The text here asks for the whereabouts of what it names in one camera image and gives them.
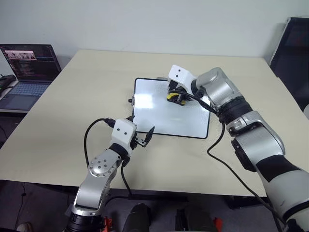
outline black cable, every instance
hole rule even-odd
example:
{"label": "black cable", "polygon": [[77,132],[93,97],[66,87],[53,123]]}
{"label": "black cable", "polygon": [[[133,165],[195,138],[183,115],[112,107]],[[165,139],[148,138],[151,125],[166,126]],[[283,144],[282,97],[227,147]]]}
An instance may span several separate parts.
{"label": "black cable", "polygon": [[127,181],[126,181],[126,178],[125,178],[125,175],[124,175],[124,165],[123,164],[121,165],[121,177],[122,177],[122,180],[123,180],[128,192],[129,192],[129,196],[132,196],[132,191],[131,191],[129,185],[127,184]]}
{"label": "black cable", "polygon": [[8,136],[7,136],[7,134],[6,134],[5,130],[3,129],[3,127],[2,127],[2,126],[0,126],[0,129],[3,131],[3,134],[4,134],[5,138],[6,138],[6,139],[8,139]]}
{"label": "black cable", "polygon": [[200,98],[197,98],[196,96],[194,95],[191,95],[187,92],[184,92],[184,91],[180,91],[180,90],[172,90],[172,91],[169,91],[169,93],[178,93],[178,94],[182,94],[182,95],[185,95],[187,97],[190,97],[196,101],[198,101],[198,103],[203,107],[205,108],[206,110],[214,113],[214,114],[217,114],[217,111],[215,109],[213,109],[210,105],[208,105],[206,102],[204,102],[202,99]]}
{"label": "black cable", "polygon": [[22,187],[23,187],[23,189],[24,189],[24,192],[21,194],[21,204],[20,204],[20,207],[19,207],[19,210],[18,210],[18,214],[17,214],[17,218],[16,218],[16,222],[15,222],[14,230],[16,230],[16,229],[17,229],[17,225],[18,225],[18,221],[19,221],[20,211],[21,211],[21,208],[23,207],[23,203],[24,203],[24,196],[26,195],[26,188],[25,188],[24,184],[22,185]]}
{"label": "black cable", "polygon": [[[87,168],[89,166],[89,159],[88,159],[88,153],[87,153],[87,137],[88,137],[88,133],[90,131],[90,129],[97,123],[97,122],[100,122],[100,121],[105,121],[108,125],[110,125],[111,123],[114,123],[114,122],[111,122],[111,119],[108,119],[108,118],[99,118],[97,120],[95,120],[93,123],[90,124],[90,126],[87,128],[86,130],[86,133],[85,133],[85,136],[84,136],[84,153],[85,153],[85,159],[86,159],[86,164],[87,164]],[[125,175],[124,175],[124,165],[122,164],[121,165],[121,177],[122,177],[122,180],[129,192],[129,196],[132,196],[132,191],[129,187],[129,184],[127,183],[126,181],[126,178],[125,178]]]}
{"label": "black cable", "polygon": [[70,195],[67,195],[67,207],[70,205]]}
{"label": "black cable", "polygon": [[271,214],[272,214],[272,217],[274,218],[274,221],[275,221],[275,224],[276,224],[276,227],[277,227],[277,230],[278,230],[278,232],[283,232],[283,229],[282,229],[282,227],[281,227],[281,225],[280,225],[280,222],[279,222],[279,220],[278,220],[278,218],[276,217],[276,215],[274,215],[272,212],[271,212]]}
{"label": "black cable", "polygon": [[88,136],[88,133],[90,131],[90,129],[97,123],[97,122],[100,122],[100,121],[105,121],[106,118],[99,118],[97,120],[95,120],[93,123],[90,124],[90,126],[87,128],[86,130],[86,133],[85,133],[85,136],[84,136],[84,152],[85,152],[85,159],[86,159],[86,164],[87,164],[87,168],[89,166],[89,159],[88,159],[88,153],[87,153],[87,136]]}
{"label": "black cable", "polygon": [[257,200],[263,205],[265,206],[272,214],[273,216],[275,216],[277,219],[279,219],[283,224],[285,224],[285,222],[282,220],[282,218],[280,217],[280,215],[270,206],[268,205],[266,202],[263,201],[263,199],[257,195],[257,193],[255,193],[251,188],[249,188],[245,182],[242,181],[242,179],[237,175],[237,173],[227,164],[225,163],[223,160],[215,157],[214,155],[212,155],[210,153],[210,151],[221,141],[221,139],[223,138],[223,135],[224,135],[224,132],[225,132],[225,124],[223,122],[221,122],[222,124],[222,131],[221,131],[221,134],[218,138],[218,140],[212,144],[208,149],[207,149],[207,154],[210,155],[212,158],[214,158],[215,160],[219,161],[220,163],[222,163],[224,166],[226,166],[233,174],[234,176],[240,181],[240,183],[250,192],[252,193],[256,198]]}

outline beige tabletop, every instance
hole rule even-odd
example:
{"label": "beige tabletop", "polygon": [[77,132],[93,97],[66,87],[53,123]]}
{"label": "beige tabletop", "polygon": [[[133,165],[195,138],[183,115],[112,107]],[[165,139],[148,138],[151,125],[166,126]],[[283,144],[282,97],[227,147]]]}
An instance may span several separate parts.
{"label": "beige tabletop", "polygon": [[[221,67],[251,107],[282,138],[289,161],[309,171],[309,121],[262,58],[184,56],[80,50],[41,96],[0,150],[0,179],[79,186],[87,168],[83,138],[100,117],[132,113],[128,99],[138,77],[167,77],[172,64],[199,75]],[[250,195],[221,163],[206,153],[221,131],[211,115],[208,138],[154,135],[134,150],[125,168],[132,189]],[[94,126],[88,137],[89,159],[109,146],[112,129]],[[228,133],[213,150],[258,194],[257,174],[243,169]],[[124,188],[120,171],[111,188]]]}

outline laptop keyboard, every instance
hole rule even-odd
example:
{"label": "laptop keyboard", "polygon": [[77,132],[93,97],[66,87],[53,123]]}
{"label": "laptop keyboard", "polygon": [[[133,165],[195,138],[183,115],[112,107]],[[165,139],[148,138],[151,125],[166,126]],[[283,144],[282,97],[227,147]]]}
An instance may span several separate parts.
{"label": "laptop keyboard", "polygon": [[40,96],[47,87],[48,85],[18,83],[10,94]]}

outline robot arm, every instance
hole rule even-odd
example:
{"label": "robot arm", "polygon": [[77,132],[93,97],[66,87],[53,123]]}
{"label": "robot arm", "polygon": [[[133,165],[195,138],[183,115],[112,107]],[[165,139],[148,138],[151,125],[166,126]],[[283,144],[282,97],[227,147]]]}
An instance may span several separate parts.
{"label": "robot arm", "polygon": [[274,209],[283,221],[289,224],[295,219],[309,231],[309,173],[285,159],[281,138],[252,110],[222,69],[195,77],[173,65],[168,81],[170,92],[180,87],[198,98],[208,96],[219,120],[234,137],[236,156],[246,170],[259,174]]}
{"label": "robot arm", "polygon": [[104,227],[102,211],[117,168],[121,163],[126,166],[137,145],[147,146],[155,129],[153,127],[147,133],[145,140],[139,139],[137,126],[132,119],[105,120],[113,127],[111,146],[90,161],[87,177],[78,189],[66,232],[94,232]]}

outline laptop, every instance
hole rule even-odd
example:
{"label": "laptop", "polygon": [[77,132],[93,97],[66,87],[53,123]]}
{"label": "laptop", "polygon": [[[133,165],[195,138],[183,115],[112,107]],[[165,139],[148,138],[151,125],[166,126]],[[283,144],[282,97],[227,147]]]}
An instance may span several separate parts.
{"label": "laptop", "polygon": [[1,99],[2,112],[28,112],[61,72],[49,44],[0,44],[18,83]]}

